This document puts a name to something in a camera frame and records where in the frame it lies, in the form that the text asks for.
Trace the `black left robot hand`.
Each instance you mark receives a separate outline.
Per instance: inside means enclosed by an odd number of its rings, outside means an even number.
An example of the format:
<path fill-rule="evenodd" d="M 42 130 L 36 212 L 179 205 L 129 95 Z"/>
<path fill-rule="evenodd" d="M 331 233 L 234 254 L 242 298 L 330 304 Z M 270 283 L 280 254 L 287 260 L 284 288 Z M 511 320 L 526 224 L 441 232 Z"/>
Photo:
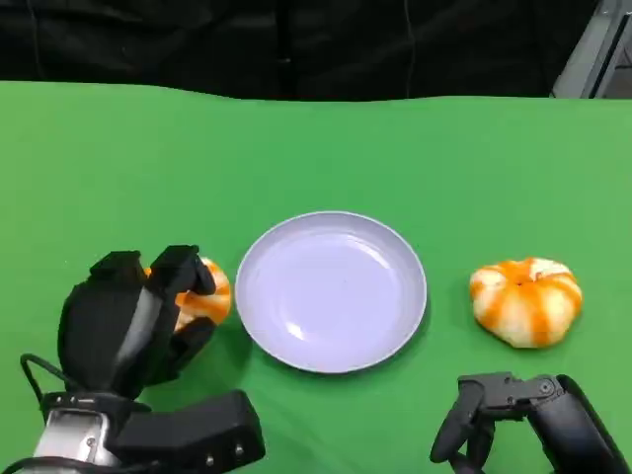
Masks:
<path fill-rule="evenodd" d="M 149 268 L 137 250 L 109 252 L 62 307 L 57 354 L 66 389 L 135 399 L 176 379 L 217 325 L 195 305 L 219 289 L 196 245 L 169 246 Z"/>

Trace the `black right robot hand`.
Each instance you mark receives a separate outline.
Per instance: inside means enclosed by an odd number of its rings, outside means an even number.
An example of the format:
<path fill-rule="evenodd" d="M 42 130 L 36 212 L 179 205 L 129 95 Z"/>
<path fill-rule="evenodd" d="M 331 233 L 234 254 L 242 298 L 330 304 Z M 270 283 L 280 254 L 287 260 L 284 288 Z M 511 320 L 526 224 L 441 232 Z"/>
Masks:
<path fill-rule="evenodd" d="M 462 375 L 430 461 L 482 473 L 496 423 L 526 420 L 555 473 L 629 473 L 631 467 L 580 385 L 570 376 L 520 379 L 510 372 Z"/>

